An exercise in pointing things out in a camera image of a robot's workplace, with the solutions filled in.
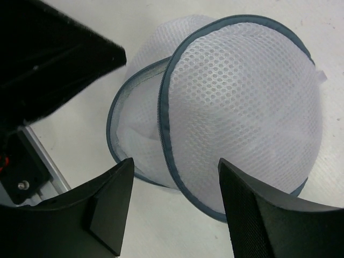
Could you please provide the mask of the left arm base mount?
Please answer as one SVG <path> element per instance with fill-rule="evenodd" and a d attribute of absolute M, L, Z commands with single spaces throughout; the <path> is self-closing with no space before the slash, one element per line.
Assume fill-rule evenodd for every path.
<path fill-rule="evenodd" d="M 1 152 L 1 185 L 11 201 L 22 204 L 51 178 L 42 151 L 25 128 L 8 138 Z"/>

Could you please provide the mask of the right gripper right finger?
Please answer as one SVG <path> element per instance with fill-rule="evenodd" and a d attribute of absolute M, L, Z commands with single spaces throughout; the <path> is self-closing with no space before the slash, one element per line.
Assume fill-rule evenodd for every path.
<path fill-rule="evenodd" d="M 221 158 L 234 257 L 343 257 L 343 209 L 280 191 Z"/>

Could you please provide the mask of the white mesh laundry bag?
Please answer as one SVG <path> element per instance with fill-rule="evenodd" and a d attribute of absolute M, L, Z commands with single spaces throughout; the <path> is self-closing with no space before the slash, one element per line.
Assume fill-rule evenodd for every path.
<path fill-rule="evenodd" d="M 218 163 L 299 195 L 322 138 L 320 72 L 303 42 L 262 16 L 191 15 L 158 26 L 107 117 L 115 161 L 226 221 Z"/>

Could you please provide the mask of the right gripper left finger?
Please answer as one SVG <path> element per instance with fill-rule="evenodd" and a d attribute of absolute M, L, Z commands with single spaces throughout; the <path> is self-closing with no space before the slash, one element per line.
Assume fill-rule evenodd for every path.
<path fill-rule="evenodd" d="M 1 257 L 118 257 L 134 179 L 128 158 L 36 206 L 1 206 Z"/>

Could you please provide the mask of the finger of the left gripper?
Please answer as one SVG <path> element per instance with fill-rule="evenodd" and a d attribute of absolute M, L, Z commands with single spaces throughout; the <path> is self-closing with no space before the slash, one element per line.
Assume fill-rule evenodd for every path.
<path fill-rule="evenodd" d="M 1 1 L 1 123 L 49 116 L 125 64 L 121 46 L 43 1 Z"/>

